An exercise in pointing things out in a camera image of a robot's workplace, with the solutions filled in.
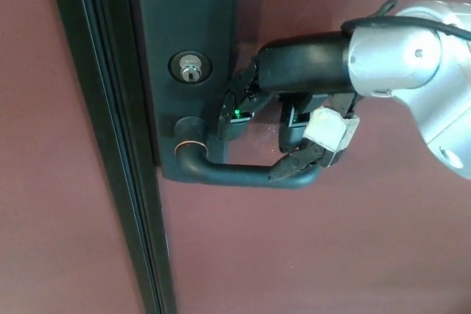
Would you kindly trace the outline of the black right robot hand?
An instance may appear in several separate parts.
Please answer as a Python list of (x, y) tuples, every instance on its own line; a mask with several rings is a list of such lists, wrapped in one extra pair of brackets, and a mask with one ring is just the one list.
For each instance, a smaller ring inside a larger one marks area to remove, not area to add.
[(275, 40), (234, 74), (219, 113), (219, 138), (236, 139), (254, 114), (278, 97), (283, 157), (273, 166), (226, 165), (230, 181), (247, 187), (298, 187), (315, 179), (320, 168), (339, 161), (342, 149), (321, 146), (303, 132), (311, 113), (324, 102), (342, 118), (353, 117), (358, 94), (347, 69), (349, 42), (343, 32)]

